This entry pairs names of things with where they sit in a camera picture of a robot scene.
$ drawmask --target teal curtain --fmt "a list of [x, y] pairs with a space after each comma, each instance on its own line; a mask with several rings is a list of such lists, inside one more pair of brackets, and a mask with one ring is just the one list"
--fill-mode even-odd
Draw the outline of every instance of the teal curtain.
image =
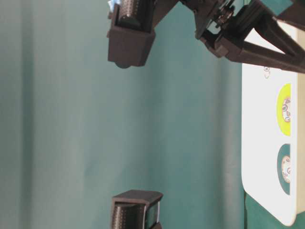
[[164, 193], [165, 229], [244, 228], [241, 65], [209, 53], [178, 3], [146, 66], [119, 69], [107, 14], [0, 1], [0, 228], [106, 229], [133, 188]]

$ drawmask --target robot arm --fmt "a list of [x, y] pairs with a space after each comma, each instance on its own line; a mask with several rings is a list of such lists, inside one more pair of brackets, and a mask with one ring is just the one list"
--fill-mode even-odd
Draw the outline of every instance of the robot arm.
[[[154, 27], [178, 0], [121, 1], [111, 14], [108, 60], [122, 68], [143, 66], [155, 38]], [[264, 0], [252, 0], [234, 16], [234, 0], [180, 0], [194, 13], [196, 39], [216, 57], [305, 73], [305, 51], [276, 22], [305, 31], [305, 3], [286, 1], [288, 7], [278, 15]], [[208, 30], [211, 22], [220, 28], [217, 34]], [[246, 42], [253, 28], [283, 53]]]

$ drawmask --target round label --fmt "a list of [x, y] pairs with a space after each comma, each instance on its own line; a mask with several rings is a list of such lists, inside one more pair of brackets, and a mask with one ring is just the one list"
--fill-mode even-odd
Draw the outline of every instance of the round label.
[[282, 116], [285, 122], [290, 122], [290, 97], [284, 99], [282, 105]]
[[277, 122], [284, 135], [290, 136], [291, 96], [290, 84], [282, 87], [277, 98]]
[[282, 175], [287, 183], [290, 183], [290, 172], [291, 172], [290, 157], [284, 156], [282, 159]]

